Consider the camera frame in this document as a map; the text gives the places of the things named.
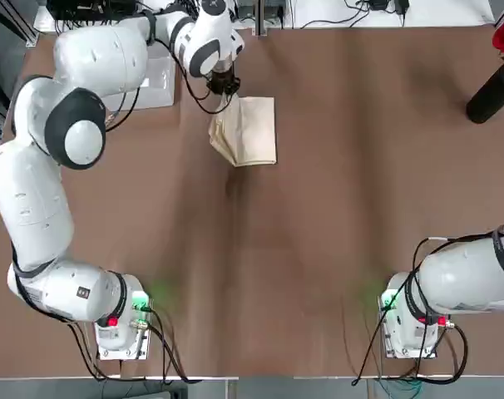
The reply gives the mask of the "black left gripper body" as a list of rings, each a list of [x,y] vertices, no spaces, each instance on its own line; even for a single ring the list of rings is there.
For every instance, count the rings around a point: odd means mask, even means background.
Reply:
[[[240,88],[240,79],[235,75],[235,69],[226,71],[213,70],[207,79],[206,86],[216,95],[233,96]]]

